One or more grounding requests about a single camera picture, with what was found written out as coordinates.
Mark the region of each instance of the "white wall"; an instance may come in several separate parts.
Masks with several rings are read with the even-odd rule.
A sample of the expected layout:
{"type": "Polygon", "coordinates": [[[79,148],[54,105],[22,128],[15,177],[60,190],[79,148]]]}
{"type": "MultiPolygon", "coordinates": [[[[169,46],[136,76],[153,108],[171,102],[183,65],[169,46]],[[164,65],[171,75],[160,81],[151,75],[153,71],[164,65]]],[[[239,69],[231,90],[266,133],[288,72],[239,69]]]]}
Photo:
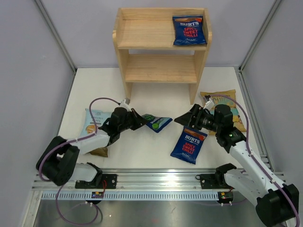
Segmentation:
{"type": "Polygon", "coordinates": [[[32,0],[0,7],[0,226],[16,227],[56,135],[72,71],[32,0]]]}
{"type": "Polygon", "coordinates": [[[43,0],[79,68],[116,67],[112,44],[118,7],[209,8],[213,43],[208,66],[239,66],[274,0],[43,0]]]}
{"type": "Polygon", "coordinates": [[[303,192],[302,11],[303,1],[282,2],[244,76],[275,169],[303,192]]]}

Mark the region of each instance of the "gray floor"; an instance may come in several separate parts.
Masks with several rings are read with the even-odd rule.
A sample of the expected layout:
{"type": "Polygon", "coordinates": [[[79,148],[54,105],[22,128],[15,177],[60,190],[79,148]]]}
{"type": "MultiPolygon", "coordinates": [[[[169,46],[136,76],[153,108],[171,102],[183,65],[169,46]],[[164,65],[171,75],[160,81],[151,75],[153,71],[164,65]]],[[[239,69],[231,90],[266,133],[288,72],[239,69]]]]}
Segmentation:
{"type": "MultiPolygon", "coordinates": [[[[80,201],[59,201],[66,213],[80,201]]],[[[263,227],[254,207],[247,201],[234,206],[209,206],[215,202],[203,201],[102,201],[103,213],[93,227],[263,227]]],[[[80,206],[65,217],[77,223],[92,220],[95,210],[80,206]]],[[[40,203],[35,227],[73,226],[58,218],[55,202],[40,203]]]]}

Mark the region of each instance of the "blue chip bag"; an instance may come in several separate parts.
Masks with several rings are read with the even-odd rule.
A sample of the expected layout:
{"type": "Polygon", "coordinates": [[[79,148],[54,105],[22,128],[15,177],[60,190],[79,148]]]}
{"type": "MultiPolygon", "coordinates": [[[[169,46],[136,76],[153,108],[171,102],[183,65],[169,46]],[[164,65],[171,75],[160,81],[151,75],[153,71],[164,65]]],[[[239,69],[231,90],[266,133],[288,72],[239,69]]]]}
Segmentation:
{"type": "Polygon", "coordinates": [[[172,121],[170,117],[155,117],[151,114],[144,114],[142,117],[149,121],[146,125],[156,133],[172,121]]]}
{"type": "Polygon", "coordinates": [[[206,44],[202,15],[173,16],[176,39],[174,45],[206,44]]]}
{"type": "MultiPolygon", "coordinates": [[[[93,119],[90,116],[89,109],[85,109],[85,111],[86,111],[85,122],[82,131],[80,133],[81,137],[86,136],[87,134],[90,134],[91,132],[94,132],[96,130],[93,119]]],[[[103,112],[100,110],[91,110],[91,112],[95,118],[98,127],[102,126],[105,120],[112,115],[112,113],[110,112],[103,112]]]]}
{"type": "Polygon", "coordinates": [[[207,134],[203,132],[184,127],[182,134],[170,156],[176,157],[191,164],[196,164],[196,158],[198,157],[206,137],[207,134]]]}

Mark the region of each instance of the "white table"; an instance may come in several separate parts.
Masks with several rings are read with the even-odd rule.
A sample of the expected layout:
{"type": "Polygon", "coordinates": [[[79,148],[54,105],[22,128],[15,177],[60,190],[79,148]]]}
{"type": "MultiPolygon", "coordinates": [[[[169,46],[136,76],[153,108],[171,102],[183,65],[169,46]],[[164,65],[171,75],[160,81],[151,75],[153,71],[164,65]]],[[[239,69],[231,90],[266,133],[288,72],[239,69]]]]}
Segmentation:
{"type": "MultiPolygon", "coordinates": [[[[245,107],[240,86],[232,67],[206,67],[198,91],[215,92],[236,89],[237,101],[245,107]]],[[[125,98],[119,68],[78,69],[59,135],[64,138],[76,138],[83,127],[85,108],[97,97],[110,97],[117,101],[125,98]]],[[[201,104],[199,94],[195,103],[201,104]]],[[[132,89],[130,106],[139,114],[176,118],[186,113],[191,105],[188,96],[188,84],[135,83],[132,89]]],[[[93,109],[112,112],[116,104],[100,100],[93,109]]],[[[246,121],[238,108],[244,125],[246,121]]],[[[216,168],[226,163],[241,165],[221,148],[215,136],[208,136],[196,159],[196,165],[171,157],[183,126],[171,122],[160,133],[147,126],[121,133],[120,139],[109,147],[108,157],[91,154],[80,155],[78,162],[91,162],[100,168],[111,169],[191,169],[216,168]]],[[[254,135],[250,134],[251,148],[258,154],[254,135]]]]}

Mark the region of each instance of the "dark blue chip bag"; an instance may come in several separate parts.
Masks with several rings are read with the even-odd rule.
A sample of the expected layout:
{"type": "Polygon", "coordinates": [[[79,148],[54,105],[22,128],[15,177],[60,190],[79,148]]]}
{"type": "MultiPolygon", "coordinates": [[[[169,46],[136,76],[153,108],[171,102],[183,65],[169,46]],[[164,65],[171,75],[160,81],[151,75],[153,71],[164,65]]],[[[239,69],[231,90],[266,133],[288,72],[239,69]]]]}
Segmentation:
{"type": "Polygon", "coordinates": [[[176,39],[174,45],[206,44],[203,34],[202,15],[173,16],[176,39]]]}
{"type": "Polygon", "coordinates": [[[182,134],[170,156],[176,157],[191,164],[196,164],[196,158],[198,157],[206,137],[207,134],[184,127],[182,134]]]}
{"type": "Polygon", "coordinates": [[[144,114],[142,117],[149,121],[146,125],[156,133],[160,132],[172,121],[170,117],[155,117],[151,114],[144,114]]]}

